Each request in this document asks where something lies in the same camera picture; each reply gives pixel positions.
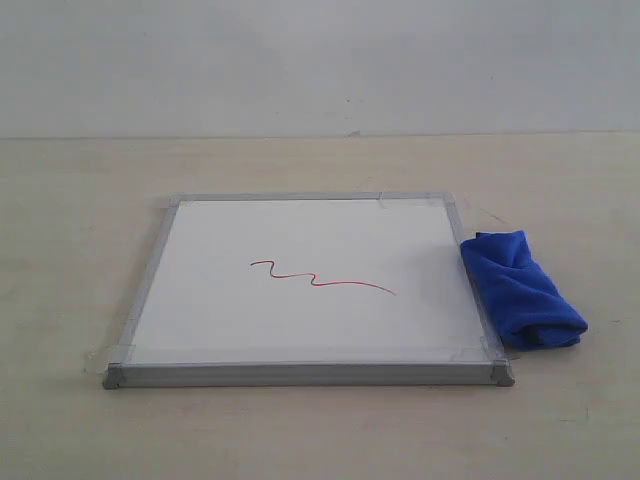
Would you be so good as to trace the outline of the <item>white board with aluminium frame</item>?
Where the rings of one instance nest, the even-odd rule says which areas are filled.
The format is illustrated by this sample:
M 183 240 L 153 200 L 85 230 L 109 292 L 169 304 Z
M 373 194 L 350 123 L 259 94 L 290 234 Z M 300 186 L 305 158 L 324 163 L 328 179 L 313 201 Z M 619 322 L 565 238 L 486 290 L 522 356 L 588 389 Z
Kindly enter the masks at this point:
M 177 195 L 103 385 L 512 386 L 463 237 L 449 194 Z

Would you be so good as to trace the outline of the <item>blue cloth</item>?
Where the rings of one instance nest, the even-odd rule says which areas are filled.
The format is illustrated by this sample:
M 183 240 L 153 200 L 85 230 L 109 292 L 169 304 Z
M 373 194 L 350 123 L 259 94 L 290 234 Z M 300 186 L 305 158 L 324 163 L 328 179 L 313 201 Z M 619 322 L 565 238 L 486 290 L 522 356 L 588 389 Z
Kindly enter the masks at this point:
M 526 234 L 478 232 L 461 256 L 497 334 L 519 350 L 566 348 L 588 330 L 534 260 Z

